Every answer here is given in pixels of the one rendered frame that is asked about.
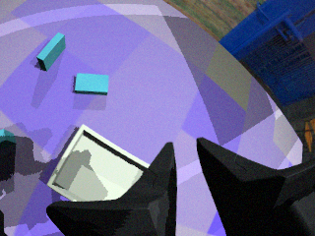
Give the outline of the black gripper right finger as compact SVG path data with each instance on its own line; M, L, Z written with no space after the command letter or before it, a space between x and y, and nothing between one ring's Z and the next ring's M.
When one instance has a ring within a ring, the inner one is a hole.
M284 201L315 185L315 158L272 169L204 137L196 142L202 174L227 236L265 236Z

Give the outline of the light blue rectangular block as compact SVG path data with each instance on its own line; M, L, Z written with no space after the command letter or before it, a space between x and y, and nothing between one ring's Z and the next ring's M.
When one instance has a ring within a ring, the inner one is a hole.
M78 74L75 94L107 95L107 75Z

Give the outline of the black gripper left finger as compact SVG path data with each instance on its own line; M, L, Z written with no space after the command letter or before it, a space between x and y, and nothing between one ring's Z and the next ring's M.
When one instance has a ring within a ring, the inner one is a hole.
M176 236L176 172L173 142L166 142L122 197L54 202L47 216L64 236Z

